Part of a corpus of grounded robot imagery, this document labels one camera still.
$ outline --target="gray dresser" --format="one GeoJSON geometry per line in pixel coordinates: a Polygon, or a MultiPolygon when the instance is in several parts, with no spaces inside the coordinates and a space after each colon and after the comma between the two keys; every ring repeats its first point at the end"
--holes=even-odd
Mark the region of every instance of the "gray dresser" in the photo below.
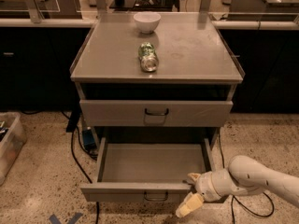
{"type": "Polygon", "coordinates": [[[92,202],[181,202],[187,173],[212,170],[210,149],[242,76],[207,14],[162,13],[151,35],[133,13],[102,14],[71,67],[99,148],[92,202]],[[142,72],[138,47],[160,60],[142,72]]]}

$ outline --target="speckled floor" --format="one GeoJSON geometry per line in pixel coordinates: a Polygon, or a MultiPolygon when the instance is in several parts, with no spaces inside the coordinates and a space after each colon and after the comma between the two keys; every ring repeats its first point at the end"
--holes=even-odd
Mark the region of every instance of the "speckled floor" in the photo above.
{"type": "MultiPolygon", "coordinates": [[[[65,132],[62,113],[21,114],[28,141],[0,187],[0,223],[94,223],[94,203],[87,203],[79,186],[87,183],[70,149],[71,133],[65,132]]],[[[249,155],[264,165],[299,176],[299,115],[231,114],[221,128],[225,162],[237,154],[249,155]]],[[[78,161],[93,176],[95,161],[78,147],[78,161]]],[[[219,146],[212,155],[221,168],[219,146]]],[[[256,218],[236,202],[235,223],[299,222],[299,209],[266,192],[275,204],[274,215],[256,218]]],[[[267,214],[271,205],[263,195],[239,198],[252,210],[267,214]]],[[[205,203],[202,209],[178,219],[177,204],[100,203],[99,223],[232,223],[231,197],[224,203],[205,203]]]]}

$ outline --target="closed drawer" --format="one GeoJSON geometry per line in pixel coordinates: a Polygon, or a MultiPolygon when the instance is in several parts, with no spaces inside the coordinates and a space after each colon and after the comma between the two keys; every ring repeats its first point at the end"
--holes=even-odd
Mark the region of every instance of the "closed drawer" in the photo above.
{"type": "Polygon", "coordinates": [[[220,127],[227,120],[230,101],[82,100],[89,126],[220,127]]]}
{"type": "Polygon", "coordinates": [[[89,202],[179,203],[188,173],[214,170],[205,128],[109,127],[101,138],[89,202]]]}

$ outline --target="power cord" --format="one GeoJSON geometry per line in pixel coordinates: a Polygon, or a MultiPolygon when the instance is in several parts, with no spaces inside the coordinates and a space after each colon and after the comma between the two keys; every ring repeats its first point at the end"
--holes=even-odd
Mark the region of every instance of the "power cord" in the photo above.
{"type": "MultiPolygon", "coordinates": [[[[62,111],[62,114],[69,119],[69,117],[64,113],[64,111],[62,111]]],[[[74,133],[75,131],[72,132],[72,138],[71,138],[71,152],[72,152],[72,156],[73,159],[76,163],[76,165],[78,166],[78,168],[80,169],[80,171],[85,175],[85,177],[87,178],[87,180],[92,183],[92,180],[89,178],[89,176],[86,174],[85,170],[83,169],[83,167],[81,166],[81,164],[78,162],[76,156],[75,156],[75,152],[74,152],[74,145],[75,145],[75,138],[74,138],[74,133]]],[[[77,133],[78,133],[78,142],[80,143],[81,148],[83,148],[81,141],[80,141],[80,136],[79,136],[79,128],[77,127],[77,133]]],[[[99,223],[99,216],[100,216],[100,204],[99,202],[96,202],[96,217],[95,217],[95,224],[99,223]]]]}
{"type": "MultiPolygon", "coordinates": [[[[218,144],[219,144],[219,149],[221,151],[222,166],[223,166],[223,168],[225,168],[224,156],[223,156],[222,147],[221,147],[221,130],[219,130],[219,132],[218,132],[218,144]]],[[[260,215],[260,214],[257,214],[255,212],[251,211],[249,208],[247,208],[242,202],[240,202],[233,195],[232,196],[232,202],[231,202],[232,222],[235,224],[234,200],[236,200],[238,202],[238,204],[241,205],[246,211],[248,211],[249,213],[251,213],[252,215],[254,215],[256,217],[262,217],[262,218],[271,217],[274,214],[274,210],[275,210],[274,203],[273,203],[272,199],[265,192],[263,192],[263,195],[266,196],[266,198],[269,200],[269,202],[271,203],[271,206],[272,206],[271,212],[269,214],[267,214],[267,215],[260,215]]]]}

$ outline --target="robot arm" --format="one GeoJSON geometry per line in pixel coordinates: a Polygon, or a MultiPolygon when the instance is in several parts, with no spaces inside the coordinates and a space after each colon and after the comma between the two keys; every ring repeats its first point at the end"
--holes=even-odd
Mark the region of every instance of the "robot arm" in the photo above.
{"type": "Polygon", "coordinates": [[[265,189],[299,208],[299,178],[269,169],[247,156],[233,157],[226,169],[188,176],[197,193],[190,193],[178,207],[178,217],[186,216],[200,207],[204,201],[217,201],[231,194],[256,195],[265,189]]]}

